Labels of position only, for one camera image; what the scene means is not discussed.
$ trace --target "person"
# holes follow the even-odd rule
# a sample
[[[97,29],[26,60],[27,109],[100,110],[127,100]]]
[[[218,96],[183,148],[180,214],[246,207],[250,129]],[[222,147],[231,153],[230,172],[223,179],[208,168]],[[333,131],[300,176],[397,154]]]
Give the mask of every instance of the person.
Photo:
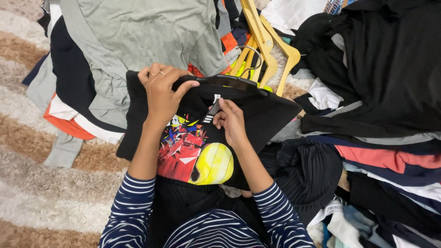
[[[147,91],[149,113],[135,156],[116,193],[100,248],[147,247],[149,218],[155,214],[152,204],[161,134],[176,114],[183,95],[199,83],[187,81],[176,92],[172,91],[172,85],[179,77],[189,74],[157,63],[139,72],[138,77]],[[171,233],[164,247],[315,247],[286,195],[265,170],[248,141],[242,110],[229,100],[220,98],[219,103],[221,111],[215,115],[213,124],[225,130],[228,145],[237,155],[261,220],[271,237],[270,244],[235,212],[217,208],[183,222]]]

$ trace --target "black pants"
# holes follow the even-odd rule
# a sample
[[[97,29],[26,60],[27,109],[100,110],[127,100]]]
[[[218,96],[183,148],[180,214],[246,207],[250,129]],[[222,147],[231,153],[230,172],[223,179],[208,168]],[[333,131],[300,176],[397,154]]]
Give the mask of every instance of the black pants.
[[[270,236],[253,198],[232,199],[218,185],[194,185],[157,176],[147,246],[162,248],[176,228],[213,208],[236,213],[267,245],[270,244]]]

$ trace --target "printed t-shirt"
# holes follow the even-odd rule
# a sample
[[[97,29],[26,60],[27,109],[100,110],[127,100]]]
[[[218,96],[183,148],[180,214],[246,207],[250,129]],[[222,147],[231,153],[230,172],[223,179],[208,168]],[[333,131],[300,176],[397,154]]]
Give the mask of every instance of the printed t-shirt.
[[[132,160],[147,118],[147,94],[138,79],[138,72],[128,71],[127,90],[131,99],[127,113],[127,132],[117,157]],[[179,85],[194,76],[181,77]],[[264,95],[231,87],[201,83],[182,98],[176,116],[161,136],[158,175],[192,184],[221,184],[249,190],[234,150],[225,139],[223,128],[203,123],[214,95],[233,100],[242,110],[248,139],[256,153],[301,111],[293,101],[264,91]]]

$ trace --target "carpet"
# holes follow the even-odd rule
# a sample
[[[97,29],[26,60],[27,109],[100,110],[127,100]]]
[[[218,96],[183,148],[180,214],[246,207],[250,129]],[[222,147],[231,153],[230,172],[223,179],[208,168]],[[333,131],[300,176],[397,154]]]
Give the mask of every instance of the carpet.
[[[21,84],[49,50],[36,22],[40,3],[5,0],[0,6],[0,247],[97,247],[128,162],[115,156],[117,146],[93,139],[72,168],[43,165],[56,129]],[[278,47],[271,53],[279,62],[268,83],[275,90],[286,58]],[[305,93],[311,83],[288,76],[284,97]]]

